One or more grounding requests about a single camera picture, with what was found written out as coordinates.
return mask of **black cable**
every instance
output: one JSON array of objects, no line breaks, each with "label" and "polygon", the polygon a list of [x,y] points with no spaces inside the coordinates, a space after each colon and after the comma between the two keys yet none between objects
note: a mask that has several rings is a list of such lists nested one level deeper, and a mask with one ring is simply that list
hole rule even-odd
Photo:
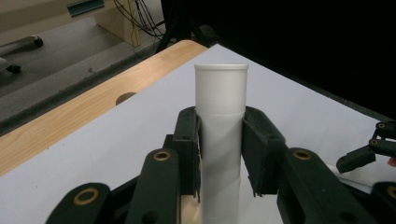
[{"label": "black cable", "polygon": [[[141,13],[141,10],[140,10],[140,7],[139,7],[139,2],[142,3],[143,13],[144,13],[144,16],[145,16],[146,19],[143,17],[143,15],[142,15],[142,13]],[[146,3],[145,3],[144,1],[142,1],[142,0],[135,0],[135,3],[136,3],[137,11],[138,11],[138,13],[139,13],[140,20],[141,20],[142,22],[148,21],[148,24],[147,24],[146,26],[147,26],[154,34],[156,34],[156,36],[157,36],[158,38],[159,38],[160,36],[163,36],[163,33],[162,33],[161,30],[158,28],[158,25],[156,25],[155,22],[154,22],[154,19],[152,19],[151,13],[149,12],[149,8],[147,7]]]},{"label": "black cable", "polygon": [[134,16],[119,2],[119,0],[113,0],[114,4],[116,5],[119,12],[125,17],[128,21],[130,21],[133,25],[136,25],[139,29],[145,32],[148,35],[154,36],[159,38],[158,35],[152,34],[148,32],[135,18]]}]

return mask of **brass screw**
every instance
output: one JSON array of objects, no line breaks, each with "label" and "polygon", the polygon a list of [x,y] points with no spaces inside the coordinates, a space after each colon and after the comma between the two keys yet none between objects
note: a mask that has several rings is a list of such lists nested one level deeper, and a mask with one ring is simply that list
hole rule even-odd
[{"label": "brass screw", "polygon": [[167,161],[169,158],[171,158],[171,154],[167,151],[159,151],[154,154],[156,161]]},{"label": "brass screw", "polygon": [[[83,199],[83,198],[81,198],[81,196],[82,196],[83,194],[86,194],[86,193],[90,193],[90,194],[91,194],[91,197],[88,198],[88,199]],[[73,200],[73,203],[76,204],[76,205],[85,205],[85,204],[88,204],[88,203],[93,202],[98,196],[99,196],[99,190],[98,190],[98,189],[87,188],[87,189],[84,189],[84,190],[80,191],[80,192],[75,196],[75,198],[74,198],[74,200]]]},{"label": "brass screw", "polygon": [[387,192],[390,197],[392,197],[393,199],[396,199],[396,187],[395,186],[389,186]]},{"label": "brass screw", "polygon": [[312,158],[310,153],[308,153],[307,151],[303,151],[303,150],[294,151],[293,156],[295,158],[302,160],[302,161],[309,161]]}]

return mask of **wire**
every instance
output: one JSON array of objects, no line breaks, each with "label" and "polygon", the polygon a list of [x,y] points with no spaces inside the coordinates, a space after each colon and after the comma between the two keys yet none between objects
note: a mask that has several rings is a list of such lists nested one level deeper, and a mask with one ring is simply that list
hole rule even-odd
[{"label": "wire", "polygon": [[137,26],[141,31],[145,32],[148,35],[154,36],[158,39],[161,40],[161,37],[163,36],[163,33],[161,30],[158,28],[158,24],[155,24],[154,20],[151,17],[151,14],[149,13],[149,9],[142,0],[135,0],[135,5],[136,5],[136,13],[138,15],[138,18],[141,24],[133,15],[132,10],[127,10],[123,4],[119,2],[119,0],[113,0],[114,4],[116,5],[117,9],[119,12],[122,14],[123,17],[125,17],[128,21],[132,23],[132,25]]}]

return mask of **white cylinder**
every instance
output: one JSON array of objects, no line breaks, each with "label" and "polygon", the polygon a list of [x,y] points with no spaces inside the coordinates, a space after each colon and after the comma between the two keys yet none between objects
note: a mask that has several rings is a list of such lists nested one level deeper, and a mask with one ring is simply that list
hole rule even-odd
[{"label": "white cylinder", "polygon": [[195,109],[201,118],[202,221],[236,224],[246,111],[247,64],[196,64]]}]

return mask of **wooden surface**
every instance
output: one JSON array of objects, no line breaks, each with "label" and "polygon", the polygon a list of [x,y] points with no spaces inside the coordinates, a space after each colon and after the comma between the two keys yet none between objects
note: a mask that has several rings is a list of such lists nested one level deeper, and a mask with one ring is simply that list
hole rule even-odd
[{"label": "wooden surface", "polygon": [[183,40],[0,138],[0,175],[11,171],[206,50]]}]

